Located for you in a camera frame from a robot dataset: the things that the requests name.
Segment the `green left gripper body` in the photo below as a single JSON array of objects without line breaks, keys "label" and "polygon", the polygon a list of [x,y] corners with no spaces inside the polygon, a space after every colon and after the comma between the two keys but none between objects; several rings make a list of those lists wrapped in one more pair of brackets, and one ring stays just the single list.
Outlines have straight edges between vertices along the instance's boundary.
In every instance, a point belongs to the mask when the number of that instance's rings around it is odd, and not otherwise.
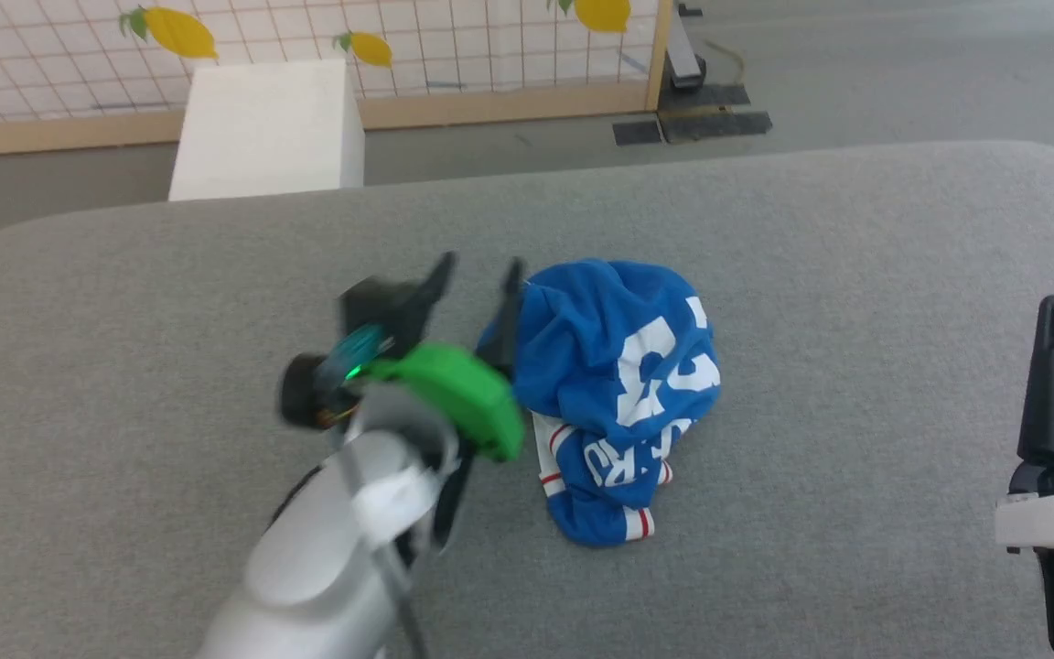
[{"label": "green left gripper body", "polygon": [[365,375],[406,385],[438,409],[479,456],[509,462],[522,453],[524,424],[513,388],[476,354],[451,343],[419,343],[402,358],[373,360]]}]

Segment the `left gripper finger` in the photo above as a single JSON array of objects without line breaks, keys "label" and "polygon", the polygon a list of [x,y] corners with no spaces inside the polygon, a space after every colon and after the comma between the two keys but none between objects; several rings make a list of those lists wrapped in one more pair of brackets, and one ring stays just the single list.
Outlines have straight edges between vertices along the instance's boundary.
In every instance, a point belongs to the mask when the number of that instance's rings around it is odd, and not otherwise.
[{"label": "left gripper finger", "polygon": [[444,252],[424,279],[401,284],[397,303],[388,319],[392,338],[390,358],[402,358],[423,340],[427,322],[450,284],[456,260],[455,252]]},{"label": "left gripper finger", "polygon": [[516,335],[522,313],[524,263],[514,259],[503,278],[501,302],[489,337],[489,366],[503,376],[514,377]]}]

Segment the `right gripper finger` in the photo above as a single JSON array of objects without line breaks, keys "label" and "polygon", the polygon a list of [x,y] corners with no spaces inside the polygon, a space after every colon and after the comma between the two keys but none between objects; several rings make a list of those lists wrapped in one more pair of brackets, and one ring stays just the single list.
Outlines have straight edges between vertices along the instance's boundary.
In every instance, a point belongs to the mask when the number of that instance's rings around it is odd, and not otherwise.
[{"label": "right gripper finger", "polygon": [[1017,456],[1054,462],[1054,295],[1038,304]]}]

